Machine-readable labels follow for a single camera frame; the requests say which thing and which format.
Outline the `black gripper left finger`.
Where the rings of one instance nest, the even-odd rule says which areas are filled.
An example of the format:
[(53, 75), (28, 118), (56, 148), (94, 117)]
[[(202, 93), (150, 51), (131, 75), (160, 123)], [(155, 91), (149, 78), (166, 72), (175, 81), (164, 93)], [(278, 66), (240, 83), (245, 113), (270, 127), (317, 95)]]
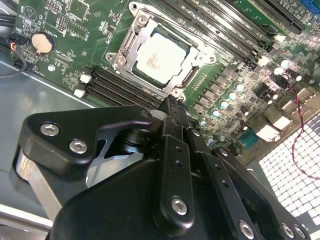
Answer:
[(155, 114), (140, 105), (28, 116), (21, 129), (21, 179), (53, 221), (73, 197), (133, 164), (157, 156), (168, 129), (184, 129), (180, 101)]

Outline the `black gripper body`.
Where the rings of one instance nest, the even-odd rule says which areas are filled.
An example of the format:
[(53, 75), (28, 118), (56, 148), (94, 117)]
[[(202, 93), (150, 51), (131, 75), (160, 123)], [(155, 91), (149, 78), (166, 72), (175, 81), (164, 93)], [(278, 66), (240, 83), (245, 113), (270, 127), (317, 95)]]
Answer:
[(69, 200), (50, 239), (184, 240), (195, 222), (184, 129), (164, 131), (156, 152)]

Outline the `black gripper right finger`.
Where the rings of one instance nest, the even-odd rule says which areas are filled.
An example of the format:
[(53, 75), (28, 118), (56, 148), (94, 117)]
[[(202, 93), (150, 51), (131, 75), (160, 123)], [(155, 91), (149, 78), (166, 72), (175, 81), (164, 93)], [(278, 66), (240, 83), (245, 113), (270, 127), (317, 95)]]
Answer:
[(178, 104), (189, 146), (195, 219), (185, 240), (308, 240), (310, 234), (225, 148), (210, 150)]

